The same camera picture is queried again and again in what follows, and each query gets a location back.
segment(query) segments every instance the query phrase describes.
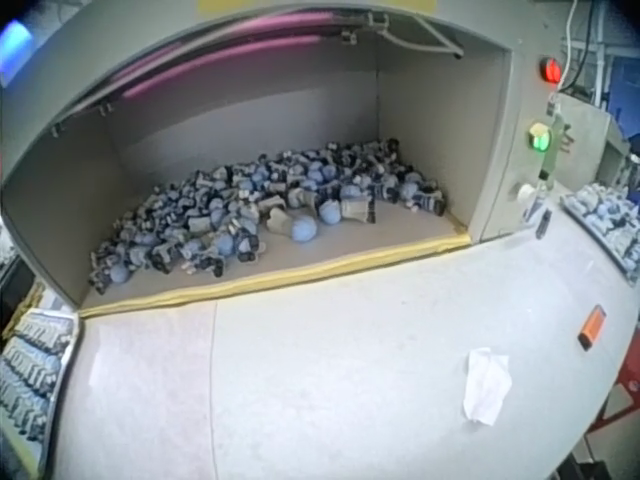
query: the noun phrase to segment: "blue light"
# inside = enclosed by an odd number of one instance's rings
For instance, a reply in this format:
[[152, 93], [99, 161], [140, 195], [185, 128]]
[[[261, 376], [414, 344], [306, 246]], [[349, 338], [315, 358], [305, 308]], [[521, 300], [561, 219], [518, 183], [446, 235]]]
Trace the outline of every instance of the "blue light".
[[29, 59], [33, 35], [17, 20], [13, 20], [0, 33], [0, 76], [6, 86]]

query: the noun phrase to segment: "curved machine surface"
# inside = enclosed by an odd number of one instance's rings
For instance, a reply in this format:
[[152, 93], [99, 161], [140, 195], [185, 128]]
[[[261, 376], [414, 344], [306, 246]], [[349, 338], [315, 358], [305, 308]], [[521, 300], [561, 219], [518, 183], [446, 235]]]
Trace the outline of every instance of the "curved machine surface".
[[[594, 304], [607, 311], [585, 352]], [[437, 259], [91, 320], [54, 478], [546, 478], [636, 328], [630, 287], [565, 213]], [[470, 350], [509, 355], [493, 427], [462, 410]]]

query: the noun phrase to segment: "red indicator light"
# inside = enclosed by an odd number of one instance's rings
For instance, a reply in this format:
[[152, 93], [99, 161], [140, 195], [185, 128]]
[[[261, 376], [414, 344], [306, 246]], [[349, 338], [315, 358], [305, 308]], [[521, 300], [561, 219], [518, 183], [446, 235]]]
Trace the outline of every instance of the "red indicator light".
[[540, 61], [540, 72], [545, 82], [557, 85], [562, 79], [562, 67], [551, 57], [543, 58]]

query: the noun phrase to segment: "open compartment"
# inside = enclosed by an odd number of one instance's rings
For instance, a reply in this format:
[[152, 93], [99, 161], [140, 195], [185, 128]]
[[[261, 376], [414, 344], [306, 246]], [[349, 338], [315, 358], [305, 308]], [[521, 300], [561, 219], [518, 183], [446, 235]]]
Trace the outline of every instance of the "open compartment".
[[[272, 288], [471, 243], [467, 227], [501, 129], [509, 52], [409, 16], [383, 16], [380, 26], [364, 11], [313, 14], [306, 23], [297, 14], [289, 23], [245, 24], [170, 58], [197, 38], [191, 32], [132, 59], [27, 152], [5, 186], [5, 215], [22, 250], [82, 314]], [[118, 85], [163, 55], [166, 62]], [[108, 95], [96, 96], [101, 89]], [[259, 261], [229, 258], [220, 278], [189, 275], [178, 261], [168, 275], [140, 269], [103, 295], [89, 287], [91, 252], [157, 185], [262, 153], [276, 158], [330, 142], [390, 138], [399, 141], [402, 162], [437, 180], [444, 216], [379, 201], [375, 224], [318, 220], [307, 243], [271, 233], [263, 222]]]

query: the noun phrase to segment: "parts in tray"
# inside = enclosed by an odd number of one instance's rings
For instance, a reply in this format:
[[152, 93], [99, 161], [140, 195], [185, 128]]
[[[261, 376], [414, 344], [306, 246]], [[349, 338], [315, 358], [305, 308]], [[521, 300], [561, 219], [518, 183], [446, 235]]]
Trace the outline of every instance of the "parts in tray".
[[[376, 222], [376, 202], [402, 202], [413, 211], [444, 215], [446, 200], [399, 159], [395, 139], [322, 150], [286, 151], [270, 159], [194, 172], [179, 185], [158, 186], [136, 210], [115, 222], [114, 235], [91, 254], [89, 283], [100, 294], [138, 269], [165, 274], [183, 260], [190, 274], [221, 277], [235, 257], [258, 261], [266, 245], [259, 231], [295, 242], [312, 240], [318, 220]], [[304, 209], [305, 214], [294, 212]]]
[[0, 358], [3, 459], [17, 458], [37, 478], [47, 465], [56, 403], [79, 329], [73, 315], [31, 309]]
[[562, 203], [635, 281], [640, 274], [640, 207], [627, 195], [627, 189], [587, 185]]
[[0, 405], [20, 435], [43, 442], [49, 401], [36, 395], [4, 359], [0, 363]]

